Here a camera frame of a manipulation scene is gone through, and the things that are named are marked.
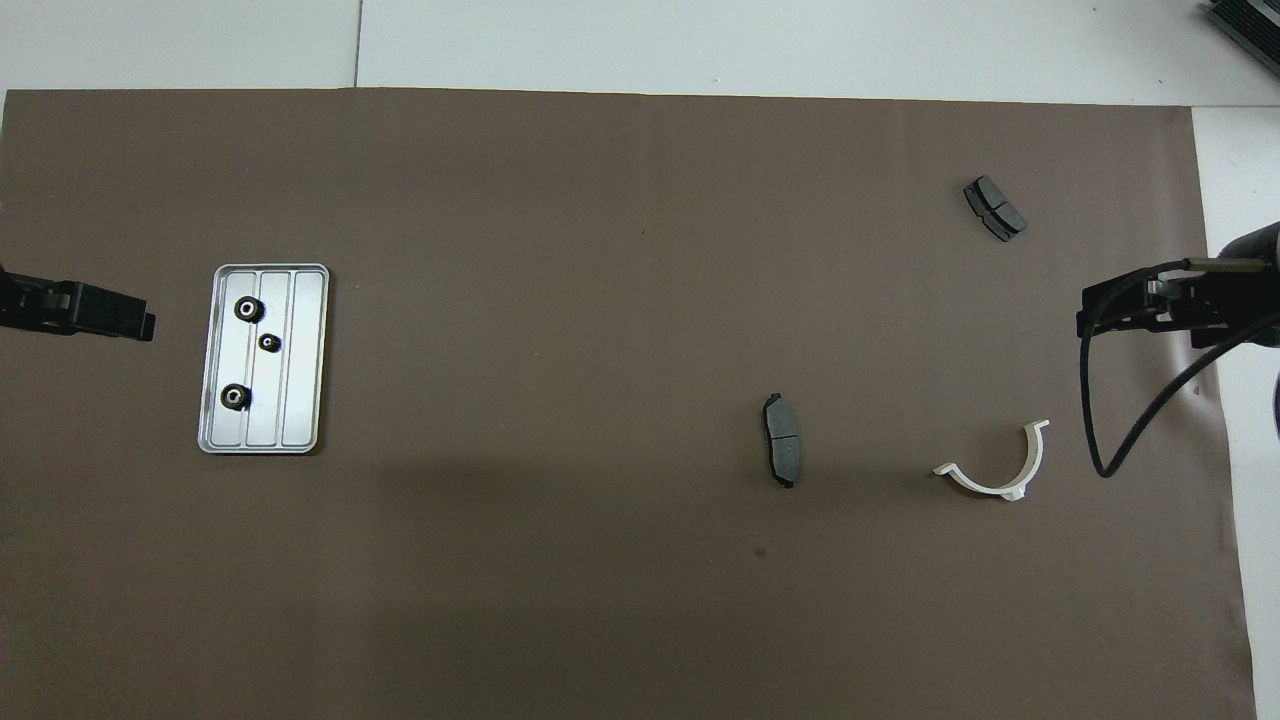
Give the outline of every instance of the white floor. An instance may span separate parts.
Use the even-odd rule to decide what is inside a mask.
[[[1280,78],[1199,5],[3,0],[0,91],[358,83],[1192,105],[1217,250],[1280,219]],[[1280,351],[1257,347],[1220,363],[1262,720],[1280,720],[1277,370]]]

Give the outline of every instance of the silver tray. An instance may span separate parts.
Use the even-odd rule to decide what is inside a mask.
[[[242,297],[257,299],[256,322],[236,314]],[[320,425],[329,270],[314,263],[223,265],[214,273],[209,342],[197,442],[215,454],[300,454],[312,450]],[[259,346],[264,334],[279,350]],[[223,402],[230,384],[250,389],[248,404]]]

